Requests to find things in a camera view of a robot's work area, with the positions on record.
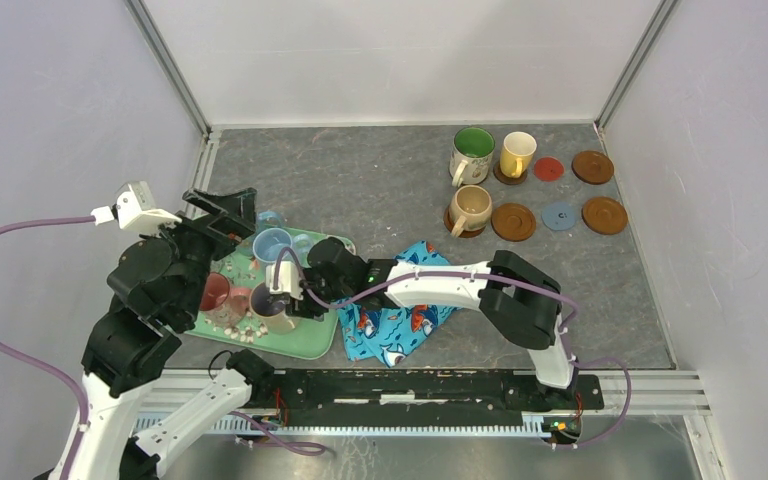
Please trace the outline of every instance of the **white wall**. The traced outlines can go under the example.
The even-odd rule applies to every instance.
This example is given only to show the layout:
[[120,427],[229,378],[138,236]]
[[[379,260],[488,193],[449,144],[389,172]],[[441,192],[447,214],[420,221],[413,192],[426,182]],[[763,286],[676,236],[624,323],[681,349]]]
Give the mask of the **white wall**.
[[680,3],[606,133],[731,473],[768,478],[768,2]]
[[[130,179],[178,208],[199,142],[124,2],[0,1],[0,225],[88,215]],[[134,240],[110,225],[1,237],[0,339],[77,377]],[[58,381],[0,354],[0,479],[53,467],[75,411]]]
[[592,120],[657,0],[146,0],[214,124]]

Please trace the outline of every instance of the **shark print fabric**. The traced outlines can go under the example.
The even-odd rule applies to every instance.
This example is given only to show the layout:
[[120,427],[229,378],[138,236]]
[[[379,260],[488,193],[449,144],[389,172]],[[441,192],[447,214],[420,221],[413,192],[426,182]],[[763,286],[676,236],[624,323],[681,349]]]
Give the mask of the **shark print fabric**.
[[[415,265],[449,265],[426,241],[414,244],[395,258]],[[367,311],[349,305],[337,310],[337,316],[350,361],[375,357],[387,367],[394,367],[422,345],[455,310],[445,305],[415,305]]]

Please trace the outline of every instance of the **beige mug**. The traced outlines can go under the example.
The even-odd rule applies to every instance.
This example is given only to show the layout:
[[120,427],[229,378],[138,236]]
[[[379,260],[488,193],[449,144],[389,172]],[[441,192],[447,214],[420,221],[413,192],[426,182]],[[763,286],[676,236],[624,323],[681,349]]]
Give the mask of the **beige mug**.
[[519,178],[525,173],[534,152],[537,151],[537,140],[525,132],[509,133],[502,142],[502,155],[499,167],[509,178]]
[[265,283],[256,286],[249,297],[249,310],[263,323],[269,333],[283,335],[298,326],[298,318],[287,315],[286,304],[270,295]]
[[477,185],[459,188],[449,204],[449,219],[452,220],[452,236],[459,237],[464,231],[481,230],[493,213],[493,201],[487,190]]

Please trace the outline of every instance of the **yellow mug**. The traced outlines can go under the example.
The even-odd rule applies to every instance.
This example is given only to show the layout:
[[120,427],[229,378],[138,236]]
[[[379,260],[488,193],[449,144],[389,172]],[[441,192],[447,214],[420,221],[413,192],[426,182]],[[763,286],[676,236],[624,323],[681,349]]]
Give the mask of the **yellow mug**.
[[509,178],[519,178],[525,173],[534,152],[537,151],[537,140],[525,132],[512,132],[502,143],[502,156],[499,167]]

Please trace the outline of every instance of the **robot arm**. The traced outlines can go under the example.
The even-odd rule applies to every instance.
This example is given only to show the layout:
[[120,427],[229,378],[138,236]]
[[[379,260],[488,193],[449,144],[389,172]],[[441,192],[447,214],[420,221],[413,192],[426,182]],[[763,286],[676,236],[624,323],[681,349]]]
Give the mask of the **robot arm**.
[[[145,182],[132,182],[114,206],[93,211],[97,223],[118,221],[141,240],[123,252],[107,278],[115,295],[81,361],[89,421],[76,419],[60,462],[38,479],[60,478],[67,464],[68,478],[74,479],[157,478],[219,418],[259,392],[271,367],[244,350],[181,409],[129,438],[140,405],[181,345],[175,333],[195,325],[210,263],[254,233],[255,195],[254,189],[226,196],[187,192],[184,200],[206,212],[189,219],[157,209]],[[560,286],[511,252],[498,251],[492,261],[473,265],[422,267],[392,259],[364,261],[329,238],[311,249],[308,261],[311,266],[301,272],[282,262],[279,282],[270,282],[273,299],[285,302],[290,315],[325,313],[313,295],[334,302],[370,288],[378,290],[357,301],[368,310],[417,304],[478,310],[506,339],[528,349],[541,384],[565,392],[574,388],[576,372],[557,331],[560,304],[506,284],[515,280],[557,293]],[[400,277],[410,278],[394,283]],[[81,436],[71,458],[71,442]]]
[[[433,304],[477,310],[508,341],[528,350],[541,384],[566,390],[573,382],[574,368],[558,332],[560,303],[506,280],[555,293],[560,285],[511,252],[497,251],[492,261],[472,265],[420,266],[392,259],[364,261],[330,237],[311,249],[308,262],[310,267],[301,272],[294,263],[281,262],[277,283],[269,281],[275,267],[267,268],[273,301],[285,303],[290,315],[325,313],[311,293],[331,303],[375,288],[356,303],[366,310]],[[395,281],[400,277],[408,279]]]

